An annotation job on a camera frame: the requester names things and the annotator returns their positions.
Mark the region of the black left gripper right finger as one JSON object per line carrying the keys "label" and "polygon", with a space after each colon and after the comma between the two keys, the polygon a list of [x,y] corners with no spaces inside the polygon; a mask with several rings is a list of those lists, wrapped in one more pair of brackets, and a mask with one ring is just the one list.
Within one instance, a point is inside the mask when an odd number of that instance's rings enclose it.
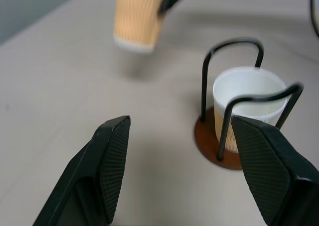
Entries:
{"label": "black left gripper right finger", "polygon": [[319,226],[319,170],[274,126],[234,116],[246,182],[267,226]]}

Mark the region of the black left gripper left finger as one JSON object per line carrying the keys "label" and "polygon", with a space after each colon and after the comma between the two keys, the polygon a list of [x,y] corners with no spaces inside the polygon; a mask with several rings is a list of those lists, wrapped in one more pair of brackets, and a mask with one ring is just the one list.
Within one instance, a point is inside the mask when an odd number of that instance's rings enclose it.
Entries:
{"label": "black left gripper left finger", "polygon": [[110,226],[121,191],[131,118],[104,122],[69,161],[32,226]]}

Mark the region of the orange ribbed paper cup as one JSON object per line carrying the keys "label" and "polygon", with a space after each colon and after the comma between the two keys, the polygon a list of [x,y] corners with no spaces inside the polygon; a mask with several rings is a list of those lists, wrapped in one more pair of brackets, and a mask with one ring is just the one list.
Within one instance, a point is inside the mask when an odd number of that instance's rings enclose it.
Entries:
{"label": "orange ribbed paper cup", "polygon": [[163,17],[158,16],[162,0],[116,0],[114,41],[129,51],[153,52],[161,32]]}

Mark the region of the white paper cup in holder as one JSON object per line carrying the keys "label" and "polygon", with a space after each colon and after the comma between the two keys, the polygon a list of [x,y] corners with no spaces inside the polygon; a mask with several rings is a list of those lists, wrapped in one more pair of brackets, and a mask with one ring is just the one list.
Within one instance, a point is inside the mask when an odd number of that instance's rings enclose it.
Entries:
{"label": "white paper cup in holder", "polygon": [[[285,83],[275,74],[255,67],[235,67],[222,72],[213,85],[215,133],[221,138],[226,106],[234,98],[245,95],[275,95],[286,89]],[[275,125],[288,99],[269,103],[241,103],[232,114],[257,119]]]}

